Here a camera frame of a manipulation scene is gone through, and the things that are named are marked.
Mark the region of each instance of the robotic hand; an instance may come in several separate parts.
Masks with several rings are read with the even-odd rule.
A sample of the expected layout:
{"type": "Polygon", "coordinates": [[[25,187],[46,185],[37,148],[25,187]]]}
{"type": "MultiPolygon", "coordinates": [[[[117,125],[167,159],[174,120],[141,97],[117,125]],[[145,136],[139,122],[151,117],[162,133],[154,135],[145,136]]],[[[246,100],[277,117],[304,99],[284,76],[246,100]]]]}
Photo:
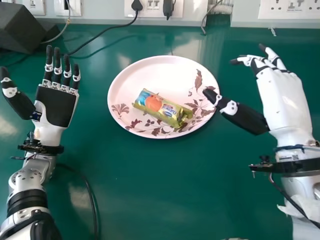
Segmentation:
{"type": "Polygon", "coordinates": [[[22,119],[32,120],[35,126],[18,146],[25,151],[24,162],[9,179],[7,219],[0,228],[0,240],[62,239],[50,215],[43,185],[55,169],[57,154],[64,151],[61,135],[69,127],[79,99],[79,67],[74,65],[72,77],[68,55],[64,56],[64,65],[63,72],[59,48],[53,54],[52,47],[47,46],[44,77],[34,104],[10,79],[7,69],[0,68],[4,98],[22,119]]]}
{"type": "Polygon", "coordinates": [[[269,158],[264,157],[261,164],[249,167],[253,173],[268,172],[270,182],[286,198],[286,207],[279,209],[292,215],[293,238],[317,239],[320,236],[320,145],[312,135],[302,82],[295,73],[286,69],[271,48],[262,44],[259,47],[267,58],[240,55],[230,62],[253,70],[263,115],[210,89],[205,89],[203,94],[225,118],[240,128],[254,135],[269,132],[277,139],[276,162],[270,163],[269,158]],[[282,174],[285,191],[273,181],[272,173],[282,174]]]}

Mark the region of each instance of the snack packet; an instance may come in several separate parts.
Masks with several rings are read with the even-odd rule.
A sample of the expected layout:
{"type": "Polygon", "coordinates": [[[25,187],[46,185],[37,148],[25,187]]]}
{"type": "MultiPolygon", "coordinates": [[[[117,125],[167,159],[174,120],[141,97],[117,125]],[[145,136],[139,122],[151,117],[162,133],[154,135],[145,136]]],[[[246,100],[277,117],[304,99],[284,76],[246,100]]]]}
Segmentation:
{"type": "Polygon", "coordinates": [[[132,105],[177,129],[182,127],[187,119],[193,117],[192,110],[164,99],[145,88],[132,105]]]}

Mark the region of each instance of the green table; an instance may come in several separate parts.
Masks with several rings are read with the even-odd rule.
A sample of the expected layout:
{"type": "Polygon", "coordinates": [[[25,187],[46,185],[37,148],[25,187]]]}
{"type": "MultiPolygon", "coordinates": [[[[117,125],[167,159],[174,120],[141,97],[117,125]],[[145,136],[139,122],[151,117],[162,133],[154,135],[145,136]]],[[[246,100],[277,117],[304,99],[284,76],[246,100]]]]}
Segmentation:
{"type": "MultiPolygon", "coordinates": [[[[277,209],[277,204],[283,204],[282,196],[263,174],[253,179],[248,168],[259,162],[260,155],[272,155],[276,146],[272,136],[254,137],[217,113],[204,127],[181,138],[146,139],[122,129],[108,111],[108,89],[121,70],[144,58],[171,54],[204,65],[216,77],[223,95],[262,111],[251,70],[231,66],[229,60],[241,54],[261,55],[258,43],[264,43],[301,77],[313,133],[319,138],[320,31],[277,29],[274,37],[268,29],[229,28],[227,16],[213,17],[211,23],[207,36],[197,27],[114,29],[72,59],[81,69],[80,100],[63,134],[65,152],[59,162],[81,171],[92,184],[101,239],[292,239],[291,219],[277,209]],[[171,148],[172,157],[149,158],[165,148],[171,148]]],[[[63,39],[52,45],[73,50],[103,28],[70,25],[63,39]]],[[[0,65],[22,55],[15,56],[0,58],[0,65]]],[[[36,53],[9,68],[11,78],[32,100],[43,78],[44,60],[44,53],[36,53]]],[[[9,157],[22,155],[17,145],[29,130],[33,124],[19,119],[0,98],[1,222],[6,217],[8,179],[22,166],[9,157]]],[[[92,212],[81,179],[57,169],[46,189],[49,208],[64,239],[93,239],[92,212]]]]}

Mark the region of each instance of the paper plate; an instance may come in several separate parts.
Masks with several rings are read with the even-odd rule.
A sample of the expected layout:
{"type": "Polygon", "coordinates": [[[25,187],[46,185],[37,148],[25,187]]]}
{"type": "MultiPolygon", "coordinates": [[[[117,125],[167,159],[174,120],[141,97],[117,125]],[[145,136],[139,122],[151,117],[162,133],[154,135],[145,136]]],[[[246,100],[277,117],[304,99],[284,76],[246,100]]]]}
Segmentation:
{"type": "Polygon", "coordinates": [[[216,108],[202,91],[211,88],[220,93],[215,77],[201,64],[179,56],[153,56],[137,61],[113,80],[107,103],[114,120],[127,131],[151,139],[169,139],[189,134],[202,127],[216,108]],[[143,89],[193,111],[181,128],[132,106],[143,89]]]}

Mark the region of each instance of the wall socket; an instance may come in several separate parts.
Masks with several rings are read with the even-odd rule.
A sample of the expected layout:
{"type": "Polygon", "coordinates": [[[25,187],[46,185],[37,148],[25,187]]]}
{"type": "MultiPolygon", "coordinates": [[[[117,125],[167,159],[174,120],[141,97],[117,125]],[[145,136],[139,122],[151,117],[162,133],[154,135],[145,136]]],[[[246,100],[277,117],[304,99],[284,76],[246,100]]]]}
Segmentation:
{"type": "Polygon", "coordinates": [[[258,19],[320,19],[320,0],[261,0],[258,19]]]}
{"type": "Polygon", "coordinates": [[[82,16],[82,2],[81,0],[53,0],[54,13],[57,16],[69,16],[69,7],[66,1],[69,1],[71,6],[70,15],[79,17],[82,16]]]}
{"type": "MultiPolygon", "coordinates": [[[[133,0],[124,0],[124,16],[134,17],[135,11],[131,8],[133,0]]],[[[140,0],[143,10],[138,18],[166,18],[164,15],[164,0],[140,0]]],[[[182,18],[184,13],[184,0],[176,0],[171,18],[182,18]]]]}
{"type": "Polygon", "coordinates": [[[45,0],[22,0],[22,4],[32,15],[46,15],[45,0]]]}

